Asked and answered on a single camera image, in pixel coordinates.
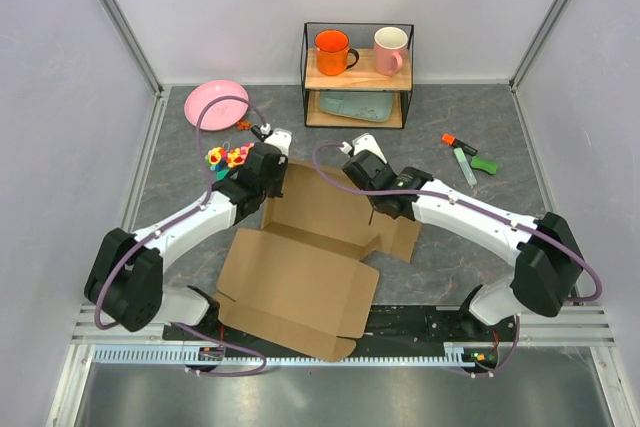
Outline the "brown cardboard box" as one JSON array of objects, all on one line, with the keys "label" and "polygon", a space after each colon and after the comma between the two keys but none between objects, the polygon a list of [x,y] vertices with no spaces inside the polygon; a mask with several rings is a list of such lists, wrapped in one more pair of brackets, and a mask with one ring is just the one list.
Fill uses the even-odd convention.
[{"label": "brown cardboard box", "polygon": [[421,226],[340,190],[338,169],[290,161],[260,229],[237,231],[218,278],[219,319],[322,361],[340,361],[365,330],[379,279],[374,251],[410,261]]}]

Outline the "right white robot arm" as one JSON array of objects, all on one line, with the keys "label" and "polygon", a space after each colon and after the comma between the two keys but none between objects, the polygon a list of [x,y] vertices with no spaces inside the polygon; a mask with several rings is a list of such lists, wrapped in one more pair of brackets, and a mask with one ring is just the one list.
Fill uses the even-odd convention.
[{"label": "right white robot arm", "polygon": [[477,341],[507,317],[531,312],[557,316],[582,272],[566,221],[551,212],[541,219],[478,201],[416,168],[395,173],[370,151],[351,157],[343,172],[367,193],[373,209],[453,232],[497,255],[512,274],[481,285],[465,300],[458,328]]}]

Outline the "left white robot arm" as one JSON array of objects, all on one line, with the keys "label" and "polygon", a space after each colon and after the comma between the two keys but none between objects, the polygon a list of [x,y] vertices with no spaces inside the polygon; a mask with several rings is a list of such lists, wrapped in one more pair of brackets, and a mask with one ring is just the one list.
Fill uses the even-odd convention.
[{"label": "left white robot arm", "polygon": [[96,327],[136,332],[157,321],[184,324],[198,340],[215,336],[217,302],[195,287],[167,287],[164,273],[202,241],[257,212],[265,199],[282,195],[290,143],[276,132],[182,210],[134,233],[108,232],[84,289]]}]

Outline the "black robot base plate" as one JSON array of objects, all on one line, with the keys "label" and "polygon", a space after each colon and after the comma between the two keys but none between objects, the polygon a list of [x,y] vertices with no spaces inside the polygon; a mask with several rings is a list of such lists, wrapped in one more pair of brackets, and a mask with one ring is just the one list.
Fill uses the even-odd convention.
[{"label": "black robot base plate", "polygon": [[206,320],[196,329],[215,339],[252,348],[269,356],[304,354],[311,357],[339,358],[349,349],[353,355],[437,353],[446,343],[501,344],[515,338],[515,319],[508,317],[494,326],[484,326],[458,308],[427,305],[374,305],[361,338],[336,337],[315,329],[252,327],[248,331],[224,325],[218,319]]}]

